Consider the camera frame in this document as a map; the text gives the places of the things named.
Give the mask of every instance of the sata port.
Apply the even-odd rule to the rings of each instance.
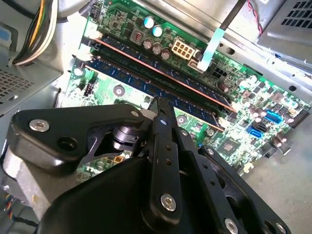
[[[266,133],[268,128],[265,126],[265,124],[263,123],[257,123],[256,121],[254,121],[252,123],[253,128],[257,129],[258,131],[261,131],[263,133]]]

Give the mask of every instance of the red wire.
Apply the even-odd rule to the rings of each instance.
[[[248,7],[253,11],[253,15],[257,21],[257,25],[258,25],[258,30],[260,32],[260,34],[263,33],[263,29],[261,27],[260,21],[259,21],[259,17],[258,17],[258,13],[256,12],[256,10],[254,9],[254,7],[252,6],[252,4],[250,3],[250,0],[248,0]]]

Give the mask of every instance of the metal panel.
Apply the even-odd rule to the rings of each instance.
[[[312,3],[287,0],[260,37],[258,44],[281,59],[312,71]]]

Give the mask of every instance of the yellow wire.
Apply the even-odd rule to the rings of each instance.
[[[33,36],[31,37],[29,46],[31,46],[31,45],[34,43],[34,41],[35,41],[35,39],[36,39],[36,36],[37,36],[37,34],[38,34],[39,27],[40,27],[40,25],[41,25],[41,20],[42,20],[42,17],[43,17],[43,9],[44,9],[44,0],[41,0],[40,12],[39,12],[38,21],[37,21],[37,24],[36,24],[36,27],[35,27]]]

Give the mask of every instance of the black connector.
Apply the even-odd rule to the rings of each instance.
[[[266,142],[259,151],[262,156],[270,158],[277,152],[277,149],[271,143]]]
[[[291,128],[298,127],[309,115],[310,113],[306,110],[300,111],[300,113],[294,118],[294,122],[290,123],[289,126]]]
[[[258,131],[261,131],[261,132],[263,132],[263,133],[266,133],[267,132],[267,130],[268,130],[268,128],[265,126],[265,124],[263,124],[263,123],[257,123],[256,121],[254,121],[253,123],[252,123],[252,126],[253,126],[253,128],[255,128],[256,130],[258,130]]]

